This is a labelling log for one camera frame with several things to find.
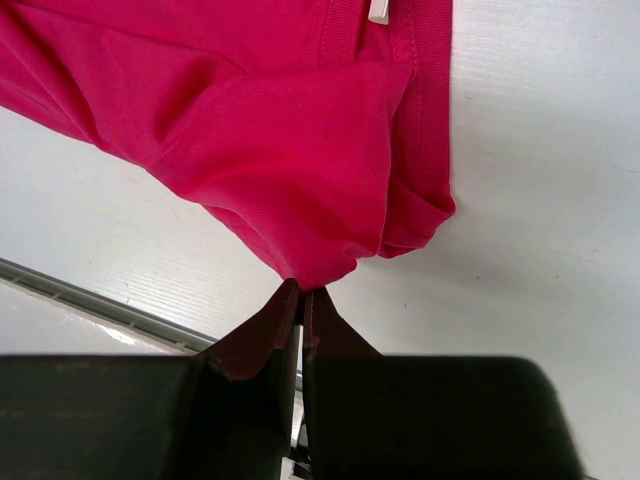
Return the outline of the magenta t shirt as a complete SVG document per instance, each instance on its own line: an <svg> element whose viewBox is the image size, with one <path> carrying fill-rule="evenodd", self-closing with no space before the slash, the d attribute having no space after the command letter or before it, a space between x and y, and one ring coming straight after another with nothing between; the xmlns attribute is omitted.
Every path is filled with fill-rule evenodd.
<svg viewBox="0 0 640 480"><path fill-rule="evenodd" d="M5 1L1 104L145 169L306 290L424 247L450 190L453 5Z"/></svg>

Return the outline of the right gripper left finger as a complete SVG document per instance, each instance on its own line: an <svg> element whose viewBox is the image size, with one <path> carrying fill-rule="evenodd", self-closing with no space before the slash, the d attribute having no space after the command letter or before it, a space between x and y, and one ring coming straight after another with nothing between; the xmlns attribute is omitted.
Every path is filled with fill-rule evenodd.
<svg viewBox="0 0 640 480"><path fill-rule="evenodd" d="M5 355L5 479L277 479L300 289L195 355Z"/></svg>

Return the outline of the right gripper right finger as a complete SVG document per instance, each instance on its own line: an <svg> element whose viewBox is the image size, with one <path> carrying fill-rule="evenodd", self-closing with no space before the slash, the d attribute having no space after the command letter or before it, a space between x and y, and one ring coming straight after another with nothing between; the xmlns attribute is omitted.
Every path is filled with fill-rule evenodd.
<svg viewBox="0 0 640 480"><path fill-rule="evenodd" d="M513 356L385 356L304 299L303 397L317 479L580 479L554 386Z"/></svg>

